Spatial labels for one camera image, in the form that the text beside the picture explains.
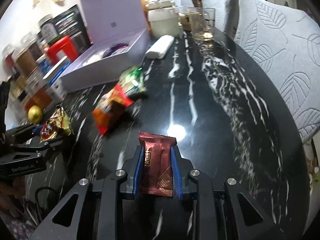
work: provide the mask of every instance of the white chair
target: white chair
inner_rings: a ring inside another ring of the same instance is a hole
[[[267,73],[303,143],[320,128],[320,28],[305,12],[265,0],[239,0],[234,41]]]
[[[202,7],[216,9],[215,26],[233,39],[239,20],[238,0],[201,0]]]

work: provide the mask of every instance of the triangular cutout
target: triangular cutout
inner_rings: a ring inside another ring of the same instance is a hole
[[[65,227],[69,227],[71,225],[73,212],[75,211],[78,197],[78,194],[73,194],[71,198],[69,198],[68,202],[53,217],[52,222]]]
[[[247,227],[262,223],[263,219],[258,211],[249,203],[247,198],[241,194],[237,194],[244,223]]]

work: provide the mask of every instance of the maroon snack package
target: maroon snack package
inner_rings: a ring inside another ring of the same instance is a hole
[[[170,148],[177,144],[173,137],[139,132],[145,148],[145,162],[140,191],[145,194],[172,197]]]

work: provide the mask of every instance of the red plastic container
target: red plastic container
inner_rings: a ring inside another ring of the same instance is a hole
[[[71,62],[74,62],[79,57],[73,42],[69,36],[65,36],[53,44],[47,51],[47,55],[52,60],[53,65],[59,62],[60,59],[57,57],[57,53],[61,50],[66,54]]]

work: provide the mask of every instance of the open box lid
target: open box lid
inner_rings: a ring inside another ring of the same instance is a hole
[[[81,0],[93,44],[146,28],[140,0]]]

